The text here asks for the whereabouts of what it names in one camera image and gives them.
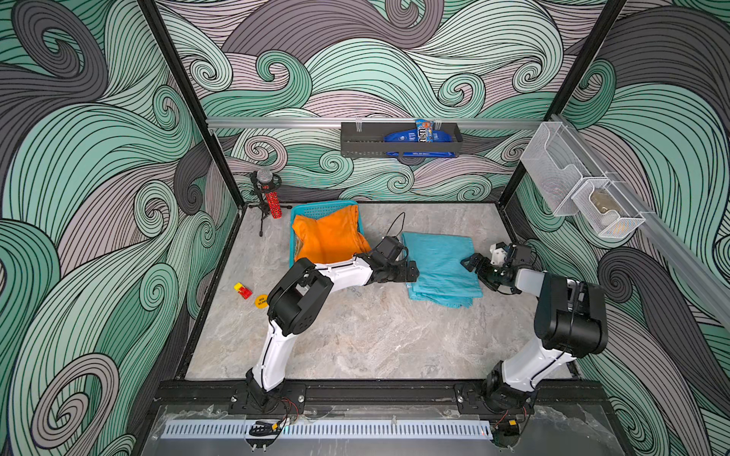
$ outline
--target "patterned wall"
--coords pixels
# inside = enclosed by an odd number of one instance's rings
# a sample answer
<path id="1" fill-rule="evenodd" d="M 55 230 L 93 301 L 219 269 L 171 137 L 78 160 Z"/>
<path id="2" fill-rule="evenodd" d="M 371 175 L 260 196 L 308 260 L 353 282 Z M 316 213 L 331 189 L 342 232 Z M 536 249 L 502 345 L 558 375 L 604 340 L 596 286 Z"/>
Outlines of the patterned wall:
<path id="1" fill-rule="evenodd" d="M 209 116 L 541 120 L 602 1 L 159 0 Z M 339 131 L 224 129 L 231 169 L 283 200 L 495 201 L 531 132 L 465 131 L 456 159 L 339 154 Z"/>
<path id="2" fill-rule="evenodd" d="M 564 114 L 730 287 L 730 3 L 666 3 L 624 12 Z M 580 367 L 638 453 L 727 455 L 730 333 L 656 248 L 553 217 L 529 178 L 508 211 L 543 267 L 606 290 L 609 346 Z"/>
<path id="3" fill-rule="evenodd" d="M 128 454 L 236 208 L 136 0 L 0 3 L 0 446 Z"/>

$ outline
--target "orange cloth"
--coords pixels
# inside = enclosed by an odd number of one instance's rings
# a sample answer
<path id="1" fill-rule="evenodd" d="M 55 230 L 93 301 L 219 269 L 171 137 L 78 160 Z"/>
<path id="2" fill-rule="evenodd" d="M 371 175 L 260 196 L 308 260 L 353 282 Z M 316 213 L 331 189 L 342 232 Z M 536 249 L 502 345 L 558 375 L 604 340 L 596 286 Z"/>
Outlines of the orange cloth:
<path id="1" fill-rule="evenodd" d="M 309 258 L 312 263 L 337 263 L 356 253 L 369 252 L 370 244 L 358 232 L 358 215 L 354 205 L 319 220 L 297 215 L 291 227 L 301 241 L 301 249 L 294 260 Z"/>

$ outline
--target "aluminum rail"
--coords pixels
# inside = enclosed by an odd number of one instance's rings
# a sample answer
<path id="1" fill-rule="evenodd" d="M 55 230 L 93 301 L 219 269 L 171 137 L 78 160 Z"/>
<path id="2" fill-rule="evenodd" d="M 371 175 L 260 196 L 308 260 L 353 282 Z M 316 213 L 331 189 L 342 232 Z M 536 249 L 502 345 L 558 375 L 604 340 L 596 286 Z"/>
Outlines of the aluminum rail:
<path id="1" fill-rule="evenodd" d="M 537 130 L 542 120 L 530 119 L 429 119 L 437 125 L 456 122 L 462 130 Z M 397 122 L 411 123 L 406 117 L 208 117 L 208 128 L 340 128 L 344 122 Z"/>

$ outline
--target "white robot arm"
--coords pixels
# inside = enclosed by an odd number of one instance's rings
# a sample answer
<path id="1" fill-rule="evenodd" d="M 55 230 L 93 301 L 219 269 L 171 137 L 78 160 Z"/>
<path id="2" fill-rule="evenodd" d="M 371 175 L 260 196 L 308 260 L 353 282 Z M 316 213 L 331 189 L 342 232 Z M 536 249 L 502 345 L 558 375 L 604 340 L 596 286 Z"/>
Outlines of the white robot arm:
<path id="1" fill-rule="evenodd" d="M 261 356 L 248 371 L 249 385 L 260 405 L 284 380 L 285 367 L 299 334 L 314 323 L 333 291 L 373 282 L 415 282 L 418 268 L 408 261 L 408 249 L 386 236 L 367 254 L 340 263 L 314 264 L 298 260 L 269 294 L 269 329 Z"/>
<path id="2" fill-rule="evenodd" d="M 483 383 L 490 409 L 518 409 L 552 371 L 606 347 L 604 294 L 598 285 L 533 271 L 532 250 L 526 245 L 501 242 L 490 252 L 491 261 L 475 253 L 461 264 L 494 291 L 508 287 L 537 297 L 535 337 L 518 354 L 499 361 Z"/>

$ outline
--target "teal towel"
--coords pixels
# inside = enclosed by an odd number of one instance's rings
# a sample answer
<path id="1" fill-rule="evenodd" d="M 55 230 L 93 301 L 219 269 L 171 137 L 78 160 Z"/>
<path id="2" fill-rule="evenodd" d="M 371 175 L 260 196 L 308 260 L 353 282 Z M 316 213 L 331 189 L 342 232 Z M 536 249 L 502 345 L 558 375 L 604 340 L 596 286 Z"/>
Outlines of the teal towel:
<path id="1" fill-rule="evenodd" d="M 407 284 L 409 298 L 446 307 L 469 307 L 472 298 L 483 296 L 477 275 L 460 263 L 474 254 L 472 238 L 403 233 L 402 239 L 409 259 L 415 261 L 420 272 L 415 283 Z"/>

